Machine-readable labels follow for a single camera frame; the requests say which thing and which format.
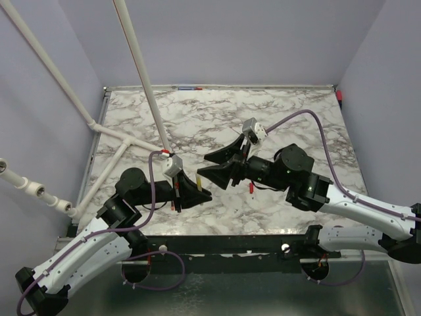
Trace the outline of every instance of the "metal frame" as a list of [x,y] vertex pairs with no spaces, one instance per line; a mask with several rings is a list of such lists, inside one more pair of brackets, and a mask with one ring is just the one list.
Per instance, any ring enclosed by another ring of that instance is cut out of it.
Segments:
[[[154,90],[171,91],[181,87],[203,88],[204,90],[327,90],[334,91],[334,85],[287,85],[287,84],[158,84],[152,85]],[[113,91],[143,91],[143,86],[111,86],[107,92]]]
[[[101,112],[99,113],[99,118],[98,118],[98,123],[101,124],[101,125],[104,123],[105,116],[107,115],[110,96],[111,96],[111,92],[105,92],[103,104],[102,104],[102,107],[101,107]],[[78,200],[76,201],[76,205],[79,204],[85,196],[86,186],[87,186],[87,183],[89,182],[89,178],[91,176],[92,166],[93,166],[93,163],[95,161],[95,155],[97,153],[98,144],[99,144],[100,139],[101,139],[101,133],[95,132],[95,135],[92,139],[92,145],[91,145],[91,149],[89,151],[89,156],[88,156],[86,167],[85,167],[85,173],[84,173],[84,177],[82,179],[82,186],[80,187],[80,190],[79,190]]]
[[397,296],[401,301],[405,316],[416,316],[414,304],[412,303],[412,299],[409,295],[409,289],[407,283],[405,282],[400,262],[396,260],[389,260],[389,268],[393,280],[395,281]]

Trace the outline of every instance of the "black base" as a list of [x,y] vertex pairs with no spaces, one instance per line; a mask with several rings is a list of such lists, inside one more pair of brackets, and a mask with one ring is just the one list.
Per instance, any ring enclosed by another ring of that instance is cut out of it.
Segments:
[[[411,208],[414,215],[420,218],[421,203],[417,203]],[[421,263],[421,223],[416,222],[415,228],[410,233],[412,234],[411,238],[400,242],[384,234],[379,245],[387,250],[390,257],[400,262],[419,264]]]
[[[31,268],[21,268],[15,275],[20,291],[25,291],[31,283],[33,283],[34,273]],[[57,294],[47,294],[45,287],[40,288],[36,284],[26,296],[31,308],[35,311],[37,316],[55,316],[60,313],[68,303],[67,293],[69,286],[64,286]]]
[[[320,259],[325,250],[318,246],[320,225],[306,234],[243,236],[148,236],[148,248],[157,251],[165,245],[177,253],[186,273],[301,273],[300,259]],[[328,253],[331,258],[339,252]],[[155,255],[150,265],[127,265],[123,269],[130,282],[143,280],[149,272],[157,275],[180,273],[180,262],[171,255]]]

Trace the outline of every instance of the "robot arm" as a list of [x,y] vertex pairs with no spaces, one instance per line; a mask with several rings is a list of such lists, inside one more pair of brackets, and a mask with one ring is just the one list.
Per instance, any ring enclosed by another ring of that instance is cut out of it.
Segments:
[[[211,193],[198,190],[182,170],[175,155],[163,164],[167,180],[155,182],[156,202],[172,201],[177,212],[211,201]],[[115,185],[116,193],[97,212],[84,230],[59,253],[34,269],[22,268],[16,274],[21,292],[44,275],[26,299],[38,316],[54,316],[86,282],[111,265],[148,252],[147,238],[139,230],[93,233],[114,228],[132,228],[141,214],[137,205],[151,203],[151,185],[137,168],[124,171]]]
[[198,174],[224,190],[231,180],[232,186],[236,186],[244,179],[287,190],[286,201],[302,211],[341,215],[366,225],[322,228],[318,243],[327,251],[376,250],[399,261],[421,263],[421,240],[418,241],[421,232],[414,220],[421,217],[420,204],[396,206],[348,189],[344,189],[347,193],[344,194],[329,178],[312,172],[314,159],[295,144],[280,149],[274,161],[250,157],[251,149],[260,147],[266,136],[254,119],[244,126],[243,134],[235,142],[205,155],[205,160],[217,165],[199,169]]

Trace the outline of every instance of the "pipe fitting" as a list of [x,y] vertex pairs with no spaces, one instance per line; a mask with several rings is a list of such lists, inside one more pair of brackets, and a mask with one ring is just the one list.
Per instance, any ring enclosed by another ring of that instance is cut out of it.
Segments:
[[134,137],[128,136],[127,138],[124,138],[123,144],[127,147],[130,147],[133,144]]
[[91,122],[86,122],[86,124],[89,126],[90,129],[95,130],[95,125],[97,125],[97,123],[95,122],[95,120],[92,120]]
[[44,185],[37,182],[32,182],[28,180],[27,178],[25,178],[24,176],[22,178],[24,179],[24,184],[22,186],[17,186],[16,189],[24,190],[26,194],[30,196],[34,196],[35,198],[41,198],[44,195],[45,193]]
[[67,216],[71,217],[72,219],[78,218],[78,209],[71,207],[68,211],[66,211]]
[[0,158],[0,174],[4,173],[7,169],[6,159]]
[[72,209],[72,204],[69,201],[59,199],[59,201],[57,202],[55,206],[55,209],[57,211],[68,214],[68,212]]

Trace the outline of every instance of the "small object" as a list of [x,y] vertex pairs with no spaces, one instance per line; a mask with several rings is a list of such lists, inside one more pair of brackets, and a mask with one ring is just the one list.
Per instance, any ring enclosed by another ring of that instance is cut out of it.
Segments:
[[337,102],[339,103],[339,107],[342,109],[342,91],[341,90],[336,91],[336,99],[337,99]]
[[198,174],[196,174],[196,184],[197,184],[197,189],[200,192],[202,192],[202,179]]
[[203,90],[203,88],[200,87],[178,87],[179,90]]

